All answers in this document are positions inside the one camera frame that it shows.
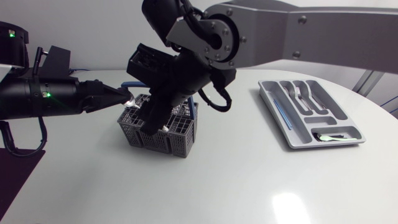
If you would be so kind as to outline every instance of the screw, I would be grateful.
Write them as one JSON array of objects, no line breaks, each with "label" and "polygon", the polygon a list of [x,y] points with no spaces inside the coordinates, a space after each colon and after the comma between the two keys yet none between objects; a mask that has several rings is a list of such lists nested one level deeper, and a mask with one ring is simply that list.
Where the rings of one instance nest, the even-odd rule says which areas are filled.
[{"label": "screw", "polygon": [[241,40],[240,40],[240,41],[241,41],[241,43],[243,43],[243,44],[244,44],[244,43],[246,43],[246,41],[248,41],[248,40],[247,40],[247,38],[246,38],[246,37],[241,37]]},{"label": "screw", "polygon": [[301,53],[299,51],[293,52],[293,58],[298,59],[301,56]]},{"label": "screw", "polygon": [[224,47],[224,50],[225,50],[226,52],[230,52],[230,51],[231,51],[231,47],[230,47],[229,45],[226,45],[226,46]]},{"label": "screw", "polygon": [[229,8],[229,9],[226,11],[226,15],[227,15],[227,16],[232,16],[232,13],[233,13],[233,11],[232,11],[231,8]]},{"label": "screw", "polygon": [[209,12],[208,11],[204,11],[203,12],[203,18],[207,19],[209,17]]},{"label": "screw", "polygon": [[298,19],[298,23],[301,25],[304,25],[307,22],[307,17],[306,16],[302,16]]},{"label": "screw", "polygon": [[223,35],[228,35],[228,34],[229,34],[228,29],[227,28],[223,29]]}]

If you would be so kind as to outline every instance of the white tabletop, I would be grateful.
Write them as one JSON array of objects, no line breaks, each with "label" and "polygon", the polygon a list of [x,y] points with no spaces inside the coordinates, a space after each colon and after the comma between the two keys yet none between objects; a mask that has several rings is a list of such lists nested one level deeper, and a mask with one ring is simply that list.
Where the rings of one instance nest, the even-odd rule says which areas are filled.
[{"label": "white tabletop", "polygon": [[[133,80],[123,71],[76,76],[112,87]],[[367,141],[291,150],[257,81],[293,78],[318,80]],[[393,116],[342,86],[292,72],[239,70],[228,90],[227,113],[195,96],[198,132],[186,159],[131,147],[116,122],[121,105],[45,118],[47,152],[1,223],[398,223]],[[17,146],[39,143],[36,122],[10,122]]]}]

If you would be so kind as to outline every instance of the black cable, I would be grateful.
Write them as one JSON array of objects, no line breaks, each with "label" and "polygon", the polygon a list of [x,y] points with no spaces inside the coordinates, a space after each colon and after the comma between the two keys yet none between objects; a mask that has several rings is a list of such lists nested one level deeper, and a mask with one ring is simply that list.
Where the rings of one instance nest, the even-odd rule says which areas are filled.
[{"label": "black cable", "polygon": [[84,69],[84,68],[70,68],[69,69],[69,75],[71,75],[73,72],[77,72],[77,71],[90,71],[89,69]]},{"label": "black cable", "polygon": [[207,98],[205,92],[202,89],[198,90],[198,93],[200,97],[207,103],[208,106],[211,106],[213,109],[219,112],[227,112],[229,111],[229,109],[231,109],[232,99],[225,89],[218,91],[218,93],[226,100],[226,106],[219,106],[211,102],[211,100]]},{"label": "black cable", "polygon": [[192,32],[197,35],[199,38],[207,42],[211,47],[214,49],[218,49],[220,42],[213,37],[213,34],[206,31],[199,23],[199,21],[194,16],[194,13],[197,13],[202,16],[202,12],[199,9],[192,7],[189,0],[181,0],[183,7],[182,7],[182,14],[184,17],[185,22],[187,22],[189,28]]},{"label": "black cable", "polygon": [[172,47],[172,49],[173,49],[175,52],[178,52],[178,53],[181,52],[181,47],[179,48],[179,47],[177,46],[177,44],[172,43],[171,47]]},{"label": "black cable", "polygon": [[4,147],[7,149],[7,151],[16,157],[30,157],[41,151],[45,144],[47,143],[47,129],[44,125],[44,120],[43,117],[38,117],[39,119],[39,124],[40,124],[40,130],[42,132],[42,140],[40,143],[40,146],[33,152],[29,154],[21,154],[18,152],[18,148],[15,147],[14,145],[14,140],[12,138],[10,126],[8,122],[6,121],[0,121],[0,129],[1,129],[1,134],[2,134],[2,140],[4,142]]}]

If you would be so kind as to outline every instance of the gray cutlery tray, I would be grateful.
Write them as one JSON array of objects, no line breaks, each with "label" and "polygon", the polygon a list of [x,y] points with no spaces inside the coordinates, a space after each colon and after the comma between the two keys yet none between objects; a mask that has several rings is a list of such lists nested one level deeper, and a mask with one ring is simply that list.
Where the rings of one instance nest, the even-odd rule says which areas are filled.
[{"label": "gray cutlery tray", "polygon": [[[292,149],[343,146],[365,142],[365,137],[341,106],[315,80],[261,80],[260,95]],[[304,102],[298,97],[300,88]],[[289,129],[274,100],[291,123]],[[319,141],[314,133],[343,135],[349,141]]]}]

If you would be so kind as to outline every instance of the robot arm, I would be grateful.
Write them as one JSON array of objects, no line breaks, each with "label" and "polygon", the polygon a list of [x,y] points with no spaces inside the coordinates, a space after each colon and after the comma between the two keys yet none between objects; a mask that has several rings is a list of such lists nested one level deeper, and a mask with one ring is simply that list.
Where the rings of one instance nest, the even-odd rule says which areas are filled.
[{"label": "robot arm", "polygon": [[167,40],[218,69],[288,59],[398,73],[398,9],[301,8],[245,0],[211,6],[203,17],[200,24],[221,37],[220,48],[195,37],[184,19],[175,23]]},{"label": "robot arm", "polygon": [[219,111],[227,111],[225,87],[235,68],[288,59],[398,73],[398,9],[236,0],[201,12],[188,0],[144,0],[142,11],[164,44],[180,53],[165,60],[164,53],[140,45],[129,61],[127,72],[152,94],[142,109],[147,134],[196,92],[219,110],[201,90],[211,81],[227,101]]}]

